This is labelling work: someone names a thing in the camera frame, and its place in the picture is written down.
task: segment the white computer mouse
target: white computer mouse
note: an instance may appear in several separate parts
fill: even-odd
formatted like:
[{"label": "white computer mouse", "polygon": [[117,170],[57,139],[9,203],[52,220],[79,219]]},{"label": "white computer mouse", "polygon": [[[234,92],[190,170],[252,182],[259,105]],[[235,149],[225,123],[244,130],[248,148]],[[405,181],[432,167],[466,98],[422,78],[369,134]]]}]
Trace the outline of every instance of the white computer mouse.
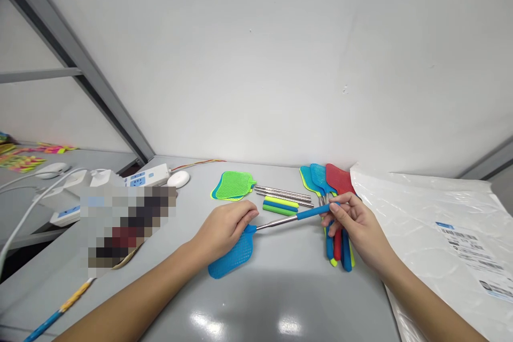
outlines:
[{"label": "white computer mouse", "polygon": [[52,179],[56,176],[61,175],[62,173],[68,171],[71,168],[69,164],[66,163],[52,163],[46,167],[41,168],[40,170],[36,170],[37,173],[47,173],[42,175],[36,175],[39,179]]},{"label": "white computer mouse", "polygon": [[180,188],[185,186],[190,178],[191,176],[187,171],[178,171],[171,175],[171,177],[167,180],[167,185],[169,187]]}]

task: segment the white wall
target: white wall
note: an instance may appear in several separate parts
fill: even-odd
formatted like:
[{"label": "white wall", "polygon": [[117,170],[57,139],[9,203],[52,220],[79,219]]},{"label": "white wall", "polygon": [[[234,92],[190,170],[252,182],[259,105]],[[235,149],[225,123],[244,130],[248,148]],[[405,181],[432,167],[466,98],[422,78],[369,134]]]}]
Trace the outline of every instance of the white wall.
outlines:
[{"label": "white wall", "polygon": [[456,176],[513,135],[513,0],[53,0],[157,154]]},{"label": "white wall", "polygon": [[492,191],[506,211],[513,215],[513,166],[490,178],[489,182],[492,182]]},{"label": "white wall", "polygon": [[[0,0],[0,72],[62,68],[9,0]],[[20,141],[130,152],[71,78],[0,84],[0,131]]]}]

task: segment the white plastic bag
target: white plastic bag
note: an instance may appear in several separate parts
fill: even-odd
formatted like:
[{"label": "white plastic bag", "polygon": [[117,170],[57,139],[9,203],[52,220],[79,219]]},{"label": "white plastic bag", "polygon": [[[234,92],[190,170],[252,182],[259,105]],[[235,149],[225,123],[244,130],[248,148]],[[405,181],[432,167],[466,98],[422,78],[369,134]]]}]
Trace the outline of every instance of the white plastic bag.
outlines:
[{"label": "white plastic bag", "polygon": [[[351,180],[415,275],[488,340],[513,340],[513,218],[490,183],[358,164]],[[387,292],[403,342],[426,341]]]}]

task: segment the barcode label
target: barcode label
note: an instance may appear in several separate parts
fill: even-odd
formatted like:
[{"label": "barcode label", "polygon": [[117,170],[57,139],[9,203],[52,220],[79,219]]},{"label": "barcode label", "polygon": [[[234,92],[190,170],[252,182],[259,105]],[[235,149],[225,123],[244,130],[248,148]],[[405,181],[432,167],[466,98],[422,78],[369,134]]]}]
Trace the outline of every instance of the barcode label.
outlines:
[{"label": "barcode label", "polygon": [[493,263],[485,262],[485,261],[482,261],[482,260],[479,260],[479,263],[481,263],[482,265],[485,265],[485,266],[492,267],[492,268],[497,269],[497,270],[504,270],[502,268],[502,266],[494,265]]},{"label": "barcode label", "polygon": [[477,238],[474,235],[462,234],[461,232],[450,231],[450,230],[446,230],[446,229],[441,229],[441,230],[443,232],[445,232],[446,234],[451,234],[451,235],[454,235],[454,236],[459,236],[460,238],[467,238],[467,239],[477,240]]},{"label": "barcode label", "polygon": [[452,253],[456,253],[483,290],[513,304],[513,276],[482,242],[486,235],[448,223],[435,222]]}]

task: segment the green foam grip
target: green foam grip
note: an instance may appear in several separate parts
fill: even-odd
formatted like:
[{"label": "green foam grip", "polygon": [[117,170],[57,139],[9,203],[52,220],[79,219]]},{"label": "green foam grip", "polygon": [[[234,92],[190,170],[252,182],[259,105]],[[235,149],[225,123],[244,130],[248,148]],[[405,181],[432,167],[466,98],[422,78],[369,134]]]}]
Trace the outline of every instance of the green foam grip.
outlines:
[{"label": "green foam grip", "polygon": [[283,208],[278,208],[278,207],[272,207],[272,206],[268,206],[268,205],[263,205],[262,208],[264,210],[266,210],[266,211],[271,211],[271,212],[274,212],[276,214],[282,214],[282,215],[285,215],[285,216],[293,216],[293,215],[296,214],[293,211],[285,210]]}]

